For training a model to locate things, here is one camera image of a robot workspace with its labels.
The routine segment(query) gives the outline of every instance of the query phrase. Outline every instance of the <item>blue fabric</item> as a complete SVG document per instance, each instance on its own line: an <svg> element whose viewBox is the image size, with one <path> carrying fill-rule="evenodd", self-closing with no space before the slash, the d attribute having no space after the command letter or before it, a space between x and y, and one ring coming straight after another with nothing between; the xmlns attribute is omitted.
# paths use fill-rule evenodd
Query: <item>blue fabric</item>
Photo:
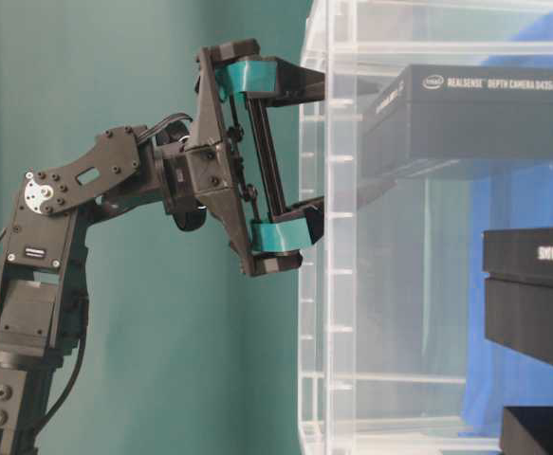
<svg viewBox="0 0 553 455"><path fill-rule="evenodd" d="M553 13L514 41L553 41ZM494 57L486 65L553 67L553 56ZM499 436L502 407L553 405L553 367L485 340L481 233L553 226L553 165L472 183L469 357L463 417L477 435Z"/></svg>

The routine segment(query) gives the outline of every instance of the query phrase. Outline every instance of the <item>metal bracket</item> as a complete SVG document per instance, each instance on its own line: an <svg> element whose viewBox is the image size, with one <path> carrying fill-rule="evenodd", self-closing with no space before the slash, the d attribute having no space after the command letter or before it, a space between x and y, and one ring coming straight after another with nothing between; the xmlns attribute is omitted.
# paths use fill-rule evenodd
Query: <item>metal bracket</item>
<svg viewBox="0 0 553 455"><path fill-rule="evenodd" d="M44 215L78 207L122 183L136 173L139 166L133 128L107 130L97 136L95 146L86 155L65 166L36 173L29 182L29 196L35 195L42 202L28 206ZM95 178L85 179L92 174Z"/></svg>

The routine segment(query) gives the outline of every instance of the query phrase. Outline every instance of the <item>black plastic part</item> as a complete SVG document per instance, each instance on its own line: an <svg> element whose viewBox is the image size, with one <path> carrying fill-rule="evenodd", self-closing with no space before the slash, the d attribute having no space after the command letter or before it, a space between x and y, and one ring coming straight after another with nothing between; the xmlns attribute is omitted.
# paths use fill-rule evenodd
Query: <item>black plastic part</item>
<svg viewBox="0 0 553 455"><path fill-rule="evenodd" d="M485 337L553 365L553 288L488 279Z"/></svg>
<svg viewBox="0 0 553 455"><path fill-rule="evenodd" d="M553 365L553 227L484 234L485 335Z"/></svg>
<svg viewBox="0 0 553 455"><path fill-rule="evenodd" d="M505 455L553 455L553 407L504 408L500 448Z"/></svg>
<svg viewBox="0 0 553 455"><path fill-rule="evenodd" d="M192 232L193 230L202 228L202 225L207 221L207 209L174 213L173 220L182 231Z"/></svg>
<svg viewBox="0 0 553 455"><path fill-rule="evenodd" d="M247 109L249 110L257 159L259 160L259 168L264 182L268 215L270 220L274 221L274 217L282 215L286 211L286 201L278 171L274 142L269 129L267 109L263 100L251 99L247 99Z"/></svg>
<svg viewBox="0 0 553 455"><path fill-rule="evenodd" d="M158 154L155 156L155 166L160 180L160 188L163 197L164 209L167 214L173 215L173 220L176 226L184 231L191 232L202 228L207 220L207 209L198 207L190 211L181 211L177 207L177 187L180 192L191 192L192 188L187 188L189 185L189 170L186 167L183 158L178 159L178 155L183 151L183 144L190 132L182 121L170 123L164 130L156 135L157 146L165 146L173 143L179 143L180 148L175 149L172 155ZM188 178L177 179L177 173L187 175Z"/></svg>

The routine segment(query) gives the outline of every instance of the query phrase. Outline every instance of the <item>intel logo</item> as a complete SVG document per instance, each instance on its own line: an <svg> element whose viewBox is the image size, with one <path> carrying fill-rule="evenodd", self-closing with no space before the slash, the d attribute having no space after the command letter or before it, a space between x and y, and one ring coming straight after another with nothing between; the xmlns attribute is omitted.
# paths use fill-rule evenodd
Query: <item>intel logo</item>
<svg viewBox="0 0 553 455"><path fill-rule="evenodd" d="M438 90L445 83L445 78L440 74L432 74L424 79L422 85L428 90Z"/></svg>

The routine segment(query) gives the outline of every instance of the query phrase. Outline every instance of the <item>teal wall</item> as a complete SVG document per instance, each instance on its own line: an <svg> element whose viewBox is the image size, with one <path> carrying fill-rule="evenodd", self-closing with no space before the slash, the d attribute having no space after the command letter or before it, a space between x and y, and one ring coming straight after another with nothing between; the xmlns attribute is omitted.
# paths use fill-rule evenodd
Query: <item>teal wall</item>
<svg viewBox="0 0 553 455"><path fill-rule="evenodd" d="M308 11L309 0L0 0L0 227L28 167L76 159L111 126L194 114L200 46L254 36L298 61ZM271 118L292 201L297 113ZM42 453L299 452L294 273L240 276L220 225L184 234L159 205L93 227L87 244L88 354Z"/></svg>

